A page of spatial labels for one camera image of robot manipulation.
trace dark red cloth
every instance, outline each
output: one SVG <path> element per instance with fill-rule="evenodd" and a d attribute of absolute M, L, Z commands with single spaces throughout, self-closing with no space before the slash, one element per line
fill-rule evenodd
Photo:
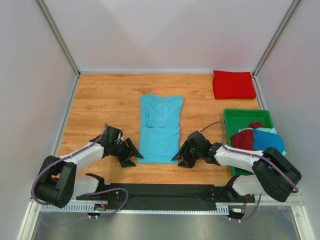
<path fill-rule="evenodd" d="M 257 128 L 265 128 L 265 126 L 261 122 L 253 122 L 249 124 L 248 128 L 257 129 Z"/>
<path fill-rule="evenodd" d="M 252 147 L 254 140 L 254 131 L 251 129 L 243 130 L 231 137 L 231 146 L 237 149 L 255 151 Z"/>
<path fill-rule="evenodd" d="M 250 72 L 213 71 L 215 99 L 254 99 L 256 92 Z"/>

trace green plastic basket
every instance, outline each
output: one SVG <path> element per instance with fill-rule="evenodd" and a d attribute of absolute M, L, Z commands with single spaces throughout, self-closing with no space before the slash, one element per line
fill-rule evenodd
<path fill-rule="evenodd" d="M 268 110 L 227 108 L 224 110 L 224 122 L 229 146 L 232 146 L 231 137 L 238 133 L 239 129 L 245 129 L 251 123 L 260 122 L 268 129 L 274 127 Z M 247 176 L 252 174 L 251 172 L 233 166 L 231 167 L 231 171 L 233 176 Z"/>

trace white wall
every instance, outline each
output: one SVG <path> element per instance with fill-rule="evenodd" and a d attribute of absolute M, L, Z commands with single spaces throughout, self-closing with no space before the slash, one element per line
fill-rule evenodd
<path fill-rule="evenodd" d="M 45 0 L 81 71 L 253 71 L 292 0 Z"/>
<path fill-rule="evenodd" d="M 304 0 L 258 76 L 320 239 L 320 1 Z"/>
<path fill-rule="evenodd" d="M 76 76 L 34 0 L 1 0 L 0 22 L 0 238 L 14 240 Z"/>

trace white perforated rail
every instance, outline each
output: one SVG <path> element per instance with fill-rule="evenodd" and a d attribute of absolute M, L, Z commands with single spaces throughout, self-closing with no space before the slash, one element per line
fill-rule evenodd
<path fill-rule="evenodd" d="M 67 212 L 67 213 L 96 213 L 95 204 L 88 202 L 70 202 L 64 208 L 58 208 L 53 205 L 43 205 L 40 212 Z M 121 210 L 119 213 L 125 214 L 177 214 L 177 215 L 228 215 L 227 205 L 217 205 L 216 210 L 212 211 L 185 211 L 185 210 Z"/>

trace wooden tabletop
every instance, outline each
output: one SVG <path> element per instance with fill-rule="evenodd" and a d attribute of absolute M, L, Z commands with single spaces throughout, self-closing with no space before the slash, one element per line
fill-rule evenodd
<path fill-rule="evenodd" d="M 105 123 L 121 129 L 139 149 L 140 97 L 180 95 L 180 146 L 187 136 L 215 121 L 224 120 L 226 108 L 258 109 L 256 99 L 215 100 L 212 74 L 83 74 L 62 139 L 59 156 L 85 145 L 104 130 Z M 203 132 L 211 143 L 221 142 L 222 126 Z M 93 173 L 106 183 L 226 184 L 228 166 L 198 160 L 192 169 L 175 164 L 137 164 L 121 168 L 114 156 L 97 160 L 78 173 Z"/>

